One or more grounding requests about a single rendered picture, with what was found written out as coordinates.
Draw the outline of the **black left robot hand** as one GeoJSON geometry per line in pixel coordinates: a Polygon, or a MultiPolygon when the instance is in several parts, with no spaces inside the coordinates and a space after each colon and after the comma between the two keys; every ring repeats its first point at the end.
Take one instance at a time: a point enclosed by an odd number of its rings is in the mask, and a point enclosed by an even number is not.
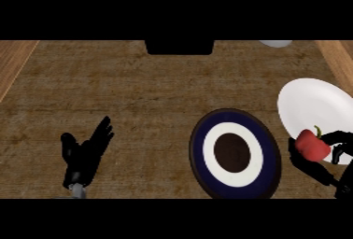
{"type": "Polygon", "coordinates": [[[93,182],[101,158],[114,138],[111,118],[99,122],[93,135],[82,144],[70,133],[62,133],[62,158],[67,163],[64,187],[70,190],[74,184],[88,187],[93,182]]]}

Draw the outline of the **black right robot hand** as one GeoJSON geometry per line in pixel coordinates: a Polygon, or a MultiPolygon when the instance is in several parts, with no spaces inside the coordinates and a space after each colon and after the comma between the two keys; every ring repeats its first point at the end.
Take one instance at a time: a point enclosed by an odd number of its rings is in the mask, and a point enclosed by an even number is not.
{"type": "MultiPolygon", "coordinates": [[[[343,153],[353,157],[353,133],[337,131],[322,136],[322,141],[328,146],[334,146],[334,160],[340,161],[343,153]]],[[[337,180],[324,166],[318,162],[311,162],[296,149],[296,139],[288,139],[290,160],[294,166],[312,176],[325,186],[336,186],[336,198],[353,200],[353,159],[343,172],[342,179],[337,180]]]]}

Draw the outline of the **red bell pepper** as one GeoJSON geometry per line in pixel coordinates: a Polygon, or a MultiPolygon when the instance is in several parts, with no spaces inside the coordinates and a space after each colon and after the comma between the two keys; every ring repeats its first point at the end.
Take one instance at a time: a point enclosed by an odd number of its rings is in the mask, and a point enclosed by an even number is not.
{"type": "Polygon", "coordinates": [[[322,141],[322,129],[315,126],[316,132],[305,129],[294,142],[299,156],[311,161],[321,162],[331,153],[330,145],[322,141]]]}

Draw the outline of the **navy and white ringed plate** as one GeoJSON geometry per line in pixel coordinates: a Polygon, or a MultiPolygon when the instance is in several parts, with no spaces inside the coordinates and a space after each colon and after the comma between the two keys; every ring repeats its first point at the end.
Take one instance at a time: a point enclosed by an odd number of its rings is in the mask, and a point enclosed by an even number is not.
{"type": "Polygon", "coordinates": [[[189,159],[198,184],[218,199],[269,199],[281,182],[281,152],[262,121],[223,108],[198,121],[189,159]]]}

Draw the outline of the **black rectangular appliance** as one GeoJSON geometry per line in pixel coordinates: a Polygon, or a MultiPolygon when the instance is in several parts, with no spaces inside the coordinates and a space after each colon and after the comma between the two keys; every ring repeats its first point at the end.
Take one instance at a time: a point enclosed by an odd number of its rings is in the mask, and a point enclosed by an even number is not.
{"type": "Polygon", "coordinates": [[[210,55],[213,40],[147,40],[147,51],[151,55],[210,55]]]}

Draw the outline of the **pale grey round object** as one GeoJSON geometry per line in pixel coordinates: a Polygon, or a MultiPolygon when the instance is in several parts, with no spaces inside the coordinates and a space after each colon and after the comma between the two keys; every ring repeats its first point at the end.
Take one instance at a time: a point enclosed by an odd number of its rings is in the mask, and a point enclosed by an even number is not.
{"type": "Polygon", "coordinates": [[[285,48],[293,40],[260,40],[260,43],[272,48],[285,48]]]}

